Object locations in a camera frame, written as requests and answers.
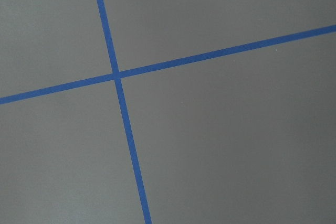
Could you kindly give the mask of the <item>blue tape strip lengthwise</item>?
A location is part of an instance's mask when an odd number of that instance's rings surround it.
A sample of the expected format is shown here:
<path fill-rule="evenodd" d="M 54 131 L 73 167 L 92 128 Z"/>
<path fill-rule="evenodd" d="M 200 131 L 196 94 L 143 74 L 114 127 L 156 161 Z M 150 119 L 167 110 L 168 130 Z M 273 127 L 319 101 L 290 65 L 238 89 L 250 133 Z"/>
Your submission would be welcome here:
<path fill-rule="evenodd" d="M 141 167 L 140 167 L 139 158 L 138 158 L 138 154 L 137 154 L 137 149 L 136 149 L 136 145 L 135 145 L 135 142 L 134 142 L 131 122 L 130 122 L 130 118 L 129 118 L 127 103 L 126 103 L 126 99 L 125 99 L 125 95 L 124 95 L 123 85 L 122 85 L 121 76 L 120 76 L 120 70 L 119 70 L 117 56 L 116 56 L 115 48 L 114 48 L 114 44 L 113 44 L 112 33 L 111 33 L 110 26 L 109 26 L 109 20 L 108 20 L 106 7 L 105 7 L 105 4 L 104 4 L 104 0 L 96 0 L 96 1 L 97 1 L 100 20 L 101 20 L 101 24 L 102 24 L 104 39 L 105 39 L 106 46 L 107 46 L 107 51 L 108 51 L 110 65 L 111 65 L 111 70 L 112 70 L 112 74 L 114 76 L 114 85 L 115 85 L 117 96 L 118 96 L 120 112 L 121 112 L 121 116 L 122 116 L 125 135 L 126 135 L 126 138 L 127 138 L 128 149 L 129 149 L 132 168 L 133 168 L 133 172 L 134 172 L 134 176 L 135 176 L 135 182 L 136 182 L 136 186 L 137 186 L 137 190 L 138 190 L 138 194 L 139 194 L 139 199 L 140 199 L 140 204 L 141 204 L 142 213 L 143 213 L 143 217 L 144 217 L 144 222 L 145 223 L 152 223 L 152 218 L 151 218 L 151 214 L 150 214 L 148 199 L 147 199 L 147 196 L 146 196 L 145 186 L 144 186 L 144 183 L 143 183 L 143 178 L 142 178 Z"/>

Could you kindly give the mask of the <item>blue tape strip crosswise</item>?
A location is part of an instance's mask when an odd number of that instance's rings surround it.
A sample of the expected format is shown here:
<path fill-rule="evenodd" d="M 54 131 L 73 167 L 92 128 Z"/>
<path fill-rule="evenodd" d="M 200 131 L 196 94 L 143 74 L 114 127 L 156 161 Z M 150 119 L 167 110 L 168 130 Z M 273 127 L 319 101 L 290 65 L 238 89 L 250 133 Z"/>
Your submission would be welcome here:
<path fill-rule="evenodd" d="M 173 68 L 177 66 L 187 65 L 187 64 L 191 64 L 195 62 L 224 57 L 224 56 L 233 55 L 233 54 L 237 54 L 241 52 L 256 50 L 259 48 L 265 48 L 265 47 L 279 45 L 279 44 L 284 44 L 287 42 L 302 40 L 302 39 L 315 37 L 315 36 L 321 36 L 321 35 L 334 33 L 334 32 L 335 32 L 335 25 L 331 25 L 327 27 L 321 27 L 317 29 L 302 31 L 302 32 L 294 33 L 290 35 L 284 35 L 280 37 L 260 40 L 256 42 L 239 45 L 239 46 L 233 46 L 233 47 L 229 47 L 225 49 L 206 52 L 206 53 L 199 54 L 199 55 L 194 55 L 194 56 L 174 59 L 170 61 L 155 63 L 152 65 L 147 65 L 143 67 L 123 70 L 117 74 L 110 73 L 110 74 L 105 74 L 102 76 L 97 76 L 97 77 L 92 77 L 88 79 L 77 80 L 74 82 L 59 84 L 59 85 L 52 86 L 52 87 L 46 87 L 46 88 L 42 88 L 38 90 L 32 90 L 28 92 L 13 94 L 13 95 L 9 95 L 6 97 L 2 97 L 1 104 L 7 104 L 7 103 L 27 100 L 27 99 L 31 99 L 35 97 L 41 97 L 41 96 L 45 96 L 45 95 L 49 95 L 53 93 L 63 92 L 66 90 L 71 90 L 71 89 L 91 86 L 94 84 L 113 81 L 116 78 L 132 77 L 132 76 L 136 76 L 136 75 L 140 75 L 144 73 L 155 72 L 155 71 L 159 71 L 162 69 L 168 69 L 168 68 Z"/>

